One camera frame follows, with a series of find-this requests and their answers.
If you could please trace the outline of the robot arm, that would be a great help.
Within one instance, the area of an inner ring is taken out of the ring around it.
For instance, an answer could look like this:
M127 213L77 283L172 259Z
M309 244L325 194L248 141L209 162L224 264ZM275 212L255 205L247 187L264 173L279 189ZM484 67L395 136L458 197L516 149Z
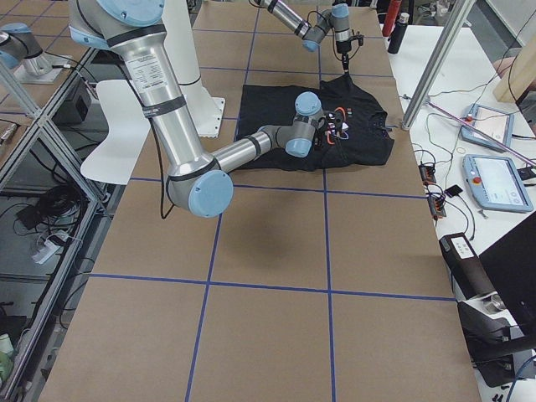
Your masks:
M165 3L71 1L69 7L75 42L108 49L123 59L143 114L170 162L164 187L172 204L198 217L215 217L228 208L234 194L229 172L277 147L293 157L308 155L325 121L316 94L306 91L296 98L291 125L263 126L214 153L207 152L164 48Z
M304 49L310 53L321 48L323 39L332 34L335 59L343 68L343 75L349 77L349 64L352 57L363 45L363 36L354 33L349 24L348 5L345 1L335 1L330 9L323 12L312 10L307 19L302 18L284 1L249 1L255 8L265 9L281 21L300 40Z

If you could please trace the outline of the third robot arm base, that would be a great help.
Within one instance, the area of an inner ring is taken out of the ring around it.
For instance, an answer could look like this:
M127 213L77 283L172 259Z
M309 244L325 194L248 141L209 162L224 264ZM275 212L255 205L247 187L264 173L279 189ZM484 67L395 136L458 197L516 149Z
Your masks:
M52 84L71 66L67 59L46 54L25 23L1 27L1 61L24 84Z

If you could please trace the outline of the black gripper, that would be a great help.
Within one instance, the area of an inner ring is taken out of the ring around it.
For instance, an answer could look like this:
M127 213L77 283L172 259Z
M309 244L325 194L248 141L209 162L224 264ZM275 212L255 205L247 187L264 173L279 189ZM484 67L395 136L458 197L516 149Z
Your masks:
M345 41L335 41L335 55L336 58L342 63L343 67L343 76L345 78L350 78L349 72L349 53L351 52L351 42L349 40Z

